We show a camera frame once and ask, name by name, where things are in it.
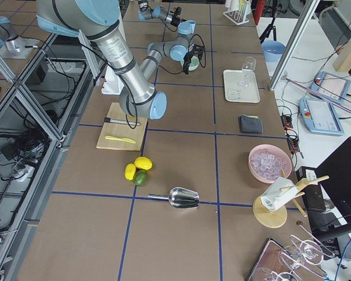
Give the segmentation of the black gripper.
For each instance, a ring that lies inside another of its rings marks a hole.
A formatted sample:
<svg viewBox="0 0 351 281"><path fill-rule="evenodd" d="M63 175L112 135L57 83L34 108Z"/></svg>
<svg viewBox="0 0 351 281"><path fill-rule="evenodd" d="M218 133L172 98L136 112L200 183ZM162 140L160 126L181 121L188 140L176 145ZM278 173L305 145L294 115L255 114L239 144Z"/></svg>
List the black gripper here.
<svg viewBox="0 0 351 281"><path fill-rule="evenodd" d="M201 60L204 54L205 54L204 46L193 44L189 49L189 52L184 57L183 72L185 74L189 74L189 67L193 56L196 56L198 60Z"/></svg>
<svg viewBox="0 0 351 281"><path fill-rule="evenodd" d="M174 27L178 27L180 23L185 22L186 19L181 17L182 8L180 6L170 11L171 22L170 24Z"/></svg>

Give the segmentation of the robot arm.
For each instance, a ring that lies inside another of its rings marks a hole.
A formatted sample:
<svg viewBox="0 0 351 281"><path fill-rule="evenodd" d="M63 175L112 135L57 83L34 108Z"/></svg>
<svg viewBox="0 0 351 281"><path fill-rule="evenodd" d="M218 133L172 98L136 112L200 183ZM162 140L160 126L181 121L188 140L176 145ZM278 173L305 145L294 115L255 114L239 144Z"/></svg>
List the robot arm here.
<svg viewBox="0 0 351 281"><path fill-rule="evenodd" d="M178 27L186 20L181 18L181 7L176 7L173 11L165 10L162 6L152 8L148 1L138 1L138 18L141 21L158 19L165 24Z"/></svg>
<svg viewBox="0 0 351 281"><path fill-rule="evenodd" d="M182 61L182 71L188 73L192 57L202 59L205 46L193 42L196 23L179 18L181 8L166 11L160 6L151 8L147 1L138 4L140 20L160 19L175 26L178 32L173 41L149 44L141 65L119 31L118 1L38 1L37 22L41 29L58 35L77 37L83 32L97 44L108 66L125 85L119 99L122 111L131 116L160 119L167 108L167 97L149 83L150 76L165 57Z"/></svg>

